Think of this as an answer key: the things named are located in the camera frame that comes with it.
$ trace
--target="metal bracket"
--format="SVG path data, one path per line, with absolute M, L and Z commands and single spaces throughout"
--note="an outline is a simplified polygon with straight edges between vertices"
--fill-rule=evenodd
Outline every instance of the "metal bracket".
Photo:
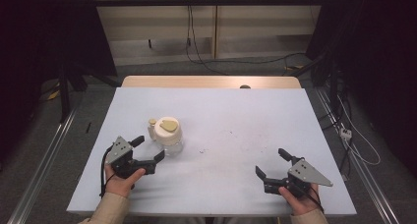
M 113 143 L 113 146 L 110 150 L 110 152 L 107 154 L 107 158 L 105 163 L 110 164 L 117 159 L 119 159 L 121 156 L 125 155 L 129 151 L 131 151 L 133 147 L 125 141 L 122 137 L 118 137 L 116 142 Z
M 333 183 L 329 179 L 304 159 L 301 159 L 292 166 L 288 170 L 288 174 L 291 174 L 303 182 L 316 183 L 327 187 L 333 186 Z

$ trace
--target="wire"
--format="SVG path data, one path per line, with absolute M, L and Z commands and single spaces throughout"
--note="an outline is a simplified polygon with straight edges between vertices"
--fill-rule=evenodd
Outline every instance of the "wire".
M 325 210 L 323 209 L 323 207 L 322 207 L 322 203 L 320 202 L 320 197 L 319 197 L 319 194 L 316 192 L 316 191 L 314 191 L 314 189 L 313 188 L 311 188 L 310 187 L 310 189 L 311 190 L 313 190 L 314 191 L 314 193 L 316 194 L 316 196 L 317 196 L 317 200 L 315 199 L 315 198 L 313 198 L 312 196 L 310 196 L 310 194 L 308 194 L 308 193 L 306 193 L 306 192 L 304 192 L 302 189 L 300 189 L 299 187 L 297 187 L 294 183 L 290 183 L 295 189 L 297 189 L 297 191 L 298 192 L 301 192 L 304 196 L 306 196 L 309 200 L 311 200 L 313 203 L 315 203 L 316 204 L 316 206 L 320 209 L 320 211 L 322 212 L 322 213 L 325 213 Z
M 107 157 L 107 153 L 109 153 L 111 151 L 111 148 L 113 147 L 113 145 L 111 145 L 110 147 L 108 147 L 103 155 L 103 158 L 101 160 L 101 169 L 100 169 L 100 183 L 101 183 L 101 193 L 100 193 L 100 197 L 104 196 L 105 193 L 105 188 L 107 183 L 104 184 L 104 163 L 105 163 L 105 158 Z
M 108 179 L 107 179 L 107 181 L 105 181 L 105 184 L 107 185 L 107 183 L 114 177 L 114 176 L 116 176 L 116 173 L 113 173 L 113 175 L 111 175 Z
M 188 48 L 189 48 L 188 46 L 190 44 L 190 42 L 189 42 L 190 41 L 190 29 L 191 29 L 192 34 L 193 34 L 194 47 L 196 49 L 197 56 L 199 57 L 199 61 L 192 60 L 191 57 L 190 57 L 190 54 L 188 52 Z M 265 61 L 256 61 L 256 62 L 252 62 L 252 61 L 236 61 L 236 60 L 210 60 L 210 61 L 203 61 L 202 58 L 201 58 L 201 56 L 200 56 L 199 49 L 197 47 L 196 35 L 195 35 L 195 31 L 194 31 L 193 8 L 191 6 L 188 6 L 188 31 L 187 31 L 186 52 L 187 52 L 188 59 L 192 63 L 195 63 L 195 64 L 203 64 L 206 69 L 208 69 L 208 70 L 210 70 L 212 72 L 218 73 L 218 74 L 226 75 L 226 76 L 227 76 L 227 74 L 222 73 L 222 72 L 220 72 L 218 70 L 214 70 L 214 69 L 210 68 L 209 66 L 207 66 L 207 64 L 209 64 L 209 63 L 267 64 L 267 63 L 273 63 L 273 62 L 277 62 L 277 61 L 280 61 L 280 60 L 284 60 L 284 62 L 285 62 L 285 72 L 282 74 L 284 76 L 284 74 L 286 73 L 286 71 L 288 69 L 287 63 L 286 63 L 286 59 L 288 57 L 291 57 L 291 56 L 305 55 L 306 54 L 306 53 L 303 53 L 303 52 L 297 52 L 297 53 L 288 54 L 288 55 L 286 55 L 284 57 L 280 57 L 280 58 L 277 58 L 277 59 L 265 60 Z
M 192 29 L 193 32 L 193 39 L 194 39 L 194 47 L 196 48 L 196 52 L 197 52 L 197 56 L 199 57 L 200 62 L 196 62 L 194 60 L 192 60 L 190 58 L 190 55 L 188 53 L 188 44 L 189 44 L 189 39 L 190 39 L 190 27 Z M 225 75 L 228 76 L 228 74 L 222 73 L 218 70 L 212 69 L 209 66 L 206 65 L 206 63 L 202 60 L 202 58 L 200 57 L 200 53 L 199 53 L 199 49 L 197 48 L 197 42 L 196 42 L 196 34 L 194 32 L 194 18 L 193 18 L 193 8 L 191 6 L 188 6 L 188 31 L 187 31 L 187 45 L 186 45 L 186 51 L 187 51 L 187 57 L 188 59 L 196 64 L 203 64 L 203 66 L 205 66 L 205 68 L 209 71 L 212 71 L 214 73 L 217 74 L 221 74 L 221 75 Z
M 312 9 L 311 5 L 310 5 L 310 14 L 312 15 L 312 21 L 313 21 L 313 24 L 314 24 L 314 27 L 315 27 L 317 24 L 316 24 L 316 21 L 314 20 L 313 9 Z
M 322 121 L 323 119 L 325 119 L 326 117 L 329 117 L 331 114 L 333 113 L 333 111 L 332 110 L 330 110 L 327 114 L 325 114 L 325 115 L 323 115 L 323 116 L 321 116 L 321 117 L 319 117 L 319 118 L 317 118 L 317 121 Z
M 337 124 L 340 122 L 341 117 L 342 117 L 342 114 L 340 114 L 340 115 L 336 118 L 336 120 L 335 120 L 332 124 L 330 124 L 330 125 L 325 126 L 324 128 L 322 128 L 322 131 L 325 131 L 325 130 L 327 130 L 327 129 L 329 129 L 329 128 L 332 128 L 332 127 L 334 127 L 335 125 L 337 125 Z
M 340 138 L 340 141 L 341 141 L 341 144 L 343 145 L 343 139 L 342 139 L 342 137 L 339 137 Z M 348 146 L 347 148 L 345 148 L 345 147 L 343 147 L 344 148 L 344 155 L 343 155 L 343 158 L 342 158 L 342 160 L 341 160 L 341 163 L 340 163 L 340 165 L 339 165 L 339 167 L 338 167 L 338 169 L 339 169 L 339 172 L 341 173 L 341 171 L 342 171 L 342 169 L 343 169 L 343 165 L 344 165 L 344 161 L 346 160 L 346 158 L 347 158 L 347 166 L 348 166 L 348 170 L 347 170 L 347 176 L 350 176 L 350 158 L 349 158 L 349 151 L 350 151 L 350 147 L 352 146 L 352 143 L 353 143 L 353 138 L 351 138 L 350 140 L 349 140 L 349 145 L 350 146 Z
M 355 125 L 353 125 L 352 121 L 350 120 L 349 116 L 347 115 L 346 112 L 346 108 L 344 107 L 341 99 L 339 96 L 337 96 L 338 100 L 340 101 L 340 105 L 343 108 L 344 113 L 346 114 L 347 120 L 349 121 L 350 125 L 352 126 L 352 128 L 362 137 L 362 139 L 365 140 L 365 142 L 371 147 L 371 149 L 375 152 L 375 154 L 377 154 L 378 157 L 378 162 L 370 162 L 368 160 L 366 160 L 365 158 L 363 158 L 355 149 L 352 148 L 352 146 L 349 144 L 349 142 L 346 139 L 343 139 L 346 141 L 347 146 L 351 149 L 352 153 L 355 154 L 357 157 L 359 157 L 363 162 L 369 164 L 369 165 L 378 165 L 381 163 L 381 157 L 378 154 L 377 150 L 374 148 L 374 146 L 359 132 L 359 130 L 355 127 Z

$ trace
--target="hand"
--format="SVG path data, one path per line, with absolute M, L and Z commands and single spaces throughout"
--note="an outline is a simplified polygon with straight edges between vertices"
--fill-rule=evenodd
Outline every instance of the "hand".
M 312 189 L 315 190 L 317 194 L 319 193 L 319 186 L 317 184 L 312 184 Z M 309 198 L 305 196 L 297 198 L 284 187 L 280 187 L 278 191 L 291 205 L 294 216 L 302 215 L 318 208 L 318 206 Z M 313 199 L 318 200 L 319 198 L 317 197 L 316 193 L 312 190 L 309 190 L 309 195 Z
M 104 166 L 105 177 L 107 181 L 105 190 L 109 193 L 114 193 L 119 196 L 128 197 L 132 186 L 145 174 L 145 169 L 138 169 L 127 179 L 120 178 L 114 175 L 114 170 L 110 165 Z

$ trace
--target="aluminum rail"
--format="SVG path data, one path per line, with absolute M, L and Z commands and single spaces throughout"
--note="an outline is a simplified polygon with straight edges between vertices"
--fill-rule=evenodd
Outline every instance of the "aluminum rail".
M 46 150 L 45 155 L 42 158 L 42 161 L 38 165 L 36 171 L 30 179 L 23 196 L 19 200 L 18 205 L 12 213 L 7 224 L 24 224 L 30 214 L 30 211 L 36 201 L 36 198 L 43 186 L 43 183 L 49 173 L 49 170 L 55 160 L 56 155 L 58 154 L 59 148 L 64 141 L 65 136 L 68 133 L 68 130 L 73 123 L 74 117 L 76 115 L 77 109 L 79 108 L 81 100 L 78 100 L 73 110 L 70 112 L 70 115 L 67 117 L 65 122 L 61 123 L 58 126 L 58 129 L 55 133 L 52 142 L 49 144 L 49 147 Z
M 329 98 L 328 95 L 324 90 L 316 89 L 316 94 L 318 95 L 320 102 L 323 104 L 324 108 L 326 109 L 327 113 L 329 114 L 329 118 L 332 123 L 336 122 L 335 116 L 332 113 L 332 110 L 329 106 Z M 336 133 L 338 134 L 339 127 L 334 126 Z M 345 149 L 348 148 L 348 143 L 344 140 L 343 146 Z M 358 149 L 356 148 L 355 144 L 352 143 L 352 149 L 359 154 Z M 372 175 L 371 171 L 369 170 L 367 164 L 359 159 L 352 151 L 349 151 L 349 155 L 352 161 L 352 164 L 355 166 L 359 177 L 361 178 L 366 190 L 368 191 L 371 200 L 374 202 L 375 207 L 377 208 L 378 212 L 380 213 L 381 217 L 383 218 L 384 223 L 386 224 L 399 224 L 399 219 L 395 215 L 393 208 L 381 189 L 380 185 L 378 184 L 377 180 Z
M 354 0 L 39 0 L 46 5 L 73 7 L 123 6 L 341 6 Z

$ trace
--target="cable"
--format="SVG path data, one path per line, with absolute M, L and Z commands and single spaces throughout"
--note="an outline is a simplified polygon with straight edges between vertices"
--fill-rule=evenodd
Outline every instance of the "cable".
M 350 120 L 349 116 L 347 115 L 346 112 L 346 108 L 344 107 L 343 103 L 341 102 L 341 99 L 339 96 L 337 96 L 338 100 L 340 101 L 340 105 L 343 108 L 344 113 L 346 114 L 347 120 L 349 121 L 350 125 L 352 126 L 352 128 L 367 142 L 367 144 L 371 147 L 371 149 L 377 154 L 378 156 L 378 162 L 370 162 L 368 160 L 366 160 L 365 158 L 363 158 L 357 151 L 355 151 L 355 149 L 352 148 L 352 146 L 349 144 L 349 142 L 346 139 L 343 139 L 346 141 L 347 146 L 352 150 L 352 153 L 355 154 L 358 158 L 360 158 L 363 162 L 369 164 L 369 165 L 378 165 L 381 163 L 381 157 L 378 154 L 377 150 L 372 146 L 372 144 L 359 132 L 358 129 L 356 129 L 355 125 L 353 125 L 352 121 Z
M 317 24 L 316 24 L 316 21 L 314 20 L 313 9 L 312 9 L 311 5 L 310 5 L 310 14 L 312 15 L 312 21 L 313 21 L 313 24 L 314 24 L 314 27 L 315 27 Z
M 104 184 L 104 191 L 106 190 L 106 188 L 107 188 L 107 183 L 114 177 L 114 176 L 116 176 L 116 173 L 113 173 L 113 175 L 111 175 L 108 179 L 107 179 L 107 181 L 105 181 L 105 184 Z
M 340 114 L 332 124 L 330 124 L 330 125 L 325 126 L 324 128 L 322 128 L 322 131 L 325 131 L 325 130 L 327 130 L 329 128 L 332 128 L 335 125 L 337 125 L 340 122 L 340 120 L 341 120 L 341 116 L 342 116 L 342 114 Z
M 105 163 L 105 158 L 107 157 L 107 153 L 109 153 L 110 151 L 111 151 L 111 148 L 113 147 L 113 145 L 111 145 L 110 147 L 108 147 L 106 150 L 105 150 L 105 152 L 104 152 L 104 155 L 103 155 L 103 158 L 102 158 L 102 160 L 101 160 L 101 169 L 100 169 L 100 183 L 101 183 L 101 193 L 100 193 L 100 197 L 103 197 L 104 196 L 104 193 L 105 193 L 105 187 L 106 187 L 106 185 L 107 185 L 107 183 L 105 183 L 104 184 L 104 163 Z
M 189 42 L 189 40 L 190 40 L 190 29 L 191 29 L 192 34 L 193 34 L 194 47 L 196 49 L 197 56 L 199 57 L 199 61 L 192 60 L 190 58 L 190 54 L 188 52 L 188 48 L 189 48 L 188 46 L 189 46 L 189 43 L 190 43 Z M 287 64 L 286 64 L 286 59 L 288 57 L 295 56 L 295 55 L 305 55 L 305 53 L 298 52 L 298 53 L 288 54 L 288 55 L 286 55 L 284 57 L 280 57 L 280 58 L 277 58 L 277 59 L 266 60 L 266 61 L 259 61 L 259 62 L 236 61 L 236 60 L 210 60 L 210 61 L 203 61 L 202 58 L 201 58 L 201 56 L 200 56 L 199 49 L 197 47 L 196 35 L 195 35 L 195 31 L 194 31 L 193 8 L 191 6 L 188 6 L 188 31 L 187 31 L 186 52 L 187 52 L 187 57 L 190 60 L 190 62 L 195 63 L 195 64 L 203 64 L 206 69 L 208 69 L 208 70 L 210 70 L 212 72 L 218 73 L 218 74 L 222 74 L 222 75 L 227 75 L 227 74 L 222 73 L 222 72 L 220 72 L 218 70 L 214 70 L 214 69 L 210 68 L 209 66 L 207 66 L 207 64 L 208 63 L 267 64 L 267 63 L 273 63 L 273 62 L 277 62 L 277 61 L 280 61 L 280 60 L 284 60 L 285 61 L 285 72 L 284 72 L 284 74 L 285 74 L 286 71 L 287 71 L 287 69 L 288 69 Z
M 319 194 L 316 192 L 316 191 L 314 191 L 314 189 L 313 188 L 311 188 L 310 187 L 310 189 L 311 190 L 313 190 L 314 191 L 314 193 L 316 194 L 316 196 L 317 196 L 317 199 L 318 200 L 316 200 L 315 198 L 313 198 L 312 196 L 310 196 L 310 194 L 308 194 L 308 193 L 306 193 L 306 192 L 304 192 L 302 189 L 300 189 L 299 187 L 297 187 L 294 183 L 290 183 L 291 185 L 292 185 L 292 187 L 294 187 L 295 189 L 297 189 L 297 191 L 298 192 L 300 192 L 300 193 L 302 193 L 304 196 L 306 196 L 309 200 L 311 200 L 313 203 L 315 203 L 316 204 L 316 206 L 320 209 L 320 211 L 322 212 L 322 213 L 325 213 L 325 210 L 323 209 L 323 207 L 322 207 L 322 203 L 320 202 L 320 197 L 319 197 Z
M 188 41 L 190 39 L 190 24 L 191 24 L 191 29 L 192 29 L 192 32 L 193 32 L 194 47 L 196 48 L 197 56 L 199 57 L 200 62 L 196 62 L 196 61 L 192 60 L 190 58 L 189 53 L 188 53 L 188 43 L 189 43 Z M 187 57 L 191 62 L 196 63 L 196 64 L 203 64 L 203 66 L 209 71 L 212 71 L 212 72 L 217 73 L 217 74 L 228 76 L 228 74 L 222 73 L 218 70 L 214 70 L 214 69 L 210 68 L 209 66 L 207 66 L 206 63 L 200 57 L 199 49 L 197 48 L 197 43 L 196 43 L 196 34 L 194 32 L 193 8 L 191 6 L 188 6 L 188 31 L 187 31 L 186 51 L 187 51 Z
M 344 105 L 345 102 L 347 103 L 347 106 L 349 108 L 349 113 L 346 114 L 346 116 L 350 119 L 350 121 L 353 121 L 352 120 L 352 107 L 350 106 L 350 101 L 347 99 L 347 96 L 348 96 L 348 86 L 346 85 L 345 82 L 337 82 L 337 86 L 339 86 L 340 84 L 342 84 L 342 90 L 338 90 L 337 91 L 337 94 L 342 96 L 341 101 L 343 102 L 342 103 L 343 105 Z M 350 131 L 352 131 L 352 126 L 351 126 L 351 123 L 350 122 L 349 122 L 349 126 L 347 128 Z M 339 137 L 339 139 L 341 141 L 341 144 L 343 145 L 342 137 Z M 343 155 L 342 161 L 341 161 L 341 163 L 340 163 L 340 165 L 338 167 L 339 172 L 342 173 L 343 165 L 344 165 L 344 162 L 345 162 L 345 160 L 347 158 L 347 164 L 348 164 L 347 177 L 350 176 L 350 171 L 351 171 L 350 157 L 348 156 L 348 154 L 349 154 L 349 151 L 351 150 L 350 148 L 352 146 L 352 143 L 353 143 L 353 138 L 351 138 L 349 140 L 349 145 L 350 146 L 347 146 L 347 148 L 346 147 L 343 147 L 343 149 L 344 149 L 344 155 Z

